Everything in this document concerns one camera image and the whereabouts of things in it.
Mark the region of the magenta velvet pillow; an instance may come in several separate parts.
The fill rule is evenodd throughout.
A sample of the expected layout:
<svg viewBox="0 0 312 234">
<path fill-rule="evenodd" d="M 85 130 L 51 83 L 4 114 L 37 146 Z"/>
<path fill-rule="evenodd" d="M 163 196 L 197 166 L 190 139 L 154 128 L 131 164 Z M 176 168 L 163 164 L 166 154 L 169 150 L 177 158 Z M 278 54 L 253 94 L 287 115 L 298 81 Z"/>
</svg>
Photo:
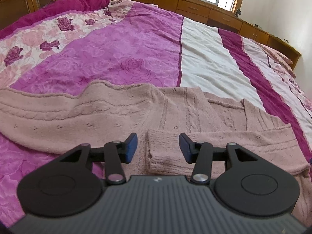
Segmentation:
<svg viewBox="0 0 312 234">
<path fill-rule="evenodd" d="M 71 11 L 90 12 L 103 9 L 109 5 L 109 2 L 110 0 L 57 0 L 33 13 L 19 18 L 16 22 L 2 29 L 1 39 L 11 35 L 19 28 L 29 27 L 47 18 Z"/>
</svg>

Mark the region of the pink knitted pillow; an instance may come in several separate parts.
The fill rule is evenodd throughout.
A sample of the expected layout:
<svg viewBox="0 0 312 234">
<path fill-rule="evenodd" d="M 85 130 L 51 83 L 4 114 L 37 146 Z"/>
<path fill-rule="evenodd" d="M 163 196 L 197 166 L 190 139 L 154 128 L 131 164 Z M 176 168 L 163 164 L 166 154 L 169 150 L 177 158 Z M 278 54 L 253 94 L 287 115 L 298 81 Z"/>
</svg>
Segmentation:
<svg viewBox="0 0 312 234">
<path fill-rule="evenodd" d="M 293 62 L 288 57 L 271 47 L 258 43 L 255 40 L 252 41 L 257 44 L 270 58 L 272 58 L 274 62 L 280 64 L 280 66 L 287 70 L 289 75 L 291 75 L 294 79 L 296 78 L 296 75 L 294 74 L 293 69 L 290 66 L 293 64 Z"/>
</svg>

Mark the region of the pink knit cardigan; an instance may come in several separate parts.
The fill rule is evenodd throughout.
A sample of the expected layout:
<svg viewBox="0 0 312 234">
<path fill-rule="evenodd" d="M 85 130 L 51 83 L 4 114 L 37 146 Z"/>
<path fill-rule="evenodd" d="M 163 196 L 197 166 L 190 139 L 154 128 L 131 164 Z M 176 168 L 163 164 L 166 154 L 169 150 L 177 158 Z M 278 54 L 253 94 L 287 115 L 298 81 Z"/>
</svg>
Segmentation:
<svg viewBox="0 0 312 234">
<path fill-rule="evenodd" d="M 216 147 L 235 142 L 290 173 L 299 183 L 294 216 L 311 225 L 310 164 L 291 124 L 254 106 L 199 88 L 158 88 L 150 84 L 90 83 L 81 94 L 28 94 L 1 90 L 1 133 L 27 148 L 63 154 L 81 143 L 101 147 L 138 136 L 126 176 L 190 175 L 178 137 Z"/>
</svg>

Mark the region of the long wooden drawer cabinet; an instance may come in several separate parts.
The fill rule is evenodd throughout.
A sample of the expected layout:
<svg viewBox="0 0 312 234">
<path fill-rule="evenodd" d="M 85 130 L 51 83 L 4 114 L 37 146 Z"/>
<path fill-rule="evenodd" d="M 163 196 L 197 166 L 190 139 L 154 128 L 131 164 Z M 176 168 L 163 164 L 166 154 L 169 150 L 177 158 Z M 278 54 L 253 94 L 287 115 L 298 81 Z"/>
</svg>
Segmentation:
<svg viewBox="0 0 312 234">
<path fill-rule="evenodd" d="M 222 28 L 243 37 L 253 39 L 267 45 L 288 57 L 295 68 L 301 53 L 280 38 L 265 32 L 255 25 L 247 23 L 234 16 L 232 12 L 220 9 L 215 5 L 200 0 L 132 0 L 136 2 L 154 4 L 159 8 L 175 12 L 194 21 L 204 23 L 212 27 Z"/>
</svg>

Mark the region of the striped pink magenta bedspread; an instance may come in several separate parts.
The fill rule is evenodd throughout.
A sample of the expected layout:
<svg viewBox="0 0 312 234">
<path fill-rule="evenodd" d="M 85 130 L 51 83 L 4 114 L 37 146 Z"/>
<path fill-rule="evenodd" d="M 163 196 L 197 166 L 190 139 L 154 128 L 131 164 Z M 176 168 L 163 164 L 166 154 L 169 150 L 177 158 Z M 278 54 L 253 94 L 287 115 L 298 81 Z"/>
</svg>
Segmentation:
<svg viewBox="0 0 312 234">
<path fill-rule="evenodd" d="M 1 40 L 1 90 L 77 96 L 94 81 L 199 88 L 246 99 L 288 121 L 305 159 L 311 158 L 311 105 L 287 70 L 238 34 L 121 0 L 95 11 L 62 13 Z M 21 178 L 58 155 L 1 133 L 3 224 L 23 217 L 16 195 Z"/>
</svg>

